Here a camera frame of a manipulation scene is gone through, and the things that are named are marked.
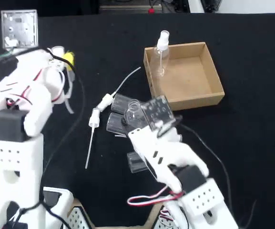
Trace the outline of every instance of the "yellow component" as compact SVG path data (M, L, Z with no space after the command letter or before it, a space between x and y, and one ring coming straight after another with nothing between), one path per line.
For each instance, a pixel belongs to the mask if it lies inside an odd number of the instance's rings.
M63 59L66 59L68 62L70 62L74 66L74 53L73 52L67 52L63 55ZM66 68L71 71L71 67L67 64Z

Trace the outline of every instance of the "bottle cap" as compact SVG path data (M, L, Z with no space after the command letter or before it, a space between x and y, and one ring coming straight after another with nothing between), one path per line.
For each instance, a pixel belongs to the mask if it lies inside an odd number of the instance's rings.
M157 42L157 49L164 51L168 49L169 44L169 32L167 30L161 31L161 36Z

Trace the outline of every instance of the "black table surface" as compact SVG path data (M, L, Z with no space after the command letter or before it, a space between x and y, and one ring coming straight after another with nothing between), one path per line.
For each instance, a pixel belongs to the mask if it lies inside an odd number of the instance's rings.
M129 207L126 200L153 194L163 185L148 171L130 173L126 157L132 151L130 142L105 130L109 109L102 113L96 129L89 168L85 170L84 165L91 134L89 116L101 98L112 93L130 71L142 66L120 93L150 99L143 49L155 45L161 30L170 31L170 44L207 43L225 98L217 106L176 114L183 115L183 123L195 129L224 161L238 224L244 226L257 200L250 228L275 228L275 14L40 18L41 46L62 45L73 51L87 91L84 119L52 160L45 185L69 189L96 226L145 223L151 207ZM0 80L14 68L15 62L0 63ZM81 91L77 81L71 104L76 114L70 115L64 105L57 105L43 130L44 164L78 115ZM225 175L218 161L193 135L179 131L183 141L208 165L210 176L226 197Z

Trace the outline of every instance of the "spray bottle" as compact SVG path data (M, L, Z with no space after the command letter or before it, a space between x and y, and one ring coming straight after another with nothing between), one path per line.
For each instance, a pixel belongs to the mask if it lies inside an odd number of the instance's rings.
M165 70L169 61L169 32L161 31L161 36L158 39L157 45L153 50L150 60L150 69L153 78L164 76Z

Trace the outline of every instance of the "open cardboard box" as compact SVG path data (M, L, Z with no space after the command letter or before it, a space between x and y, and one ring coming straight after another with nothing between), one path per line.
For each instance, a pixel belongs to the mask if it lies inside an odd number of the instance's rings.
M153 48L145 48L144 66L152 97L164 94L172 110L218 104L224 97L214 62L205 42L169 45L170 59L161 78L153 78Z

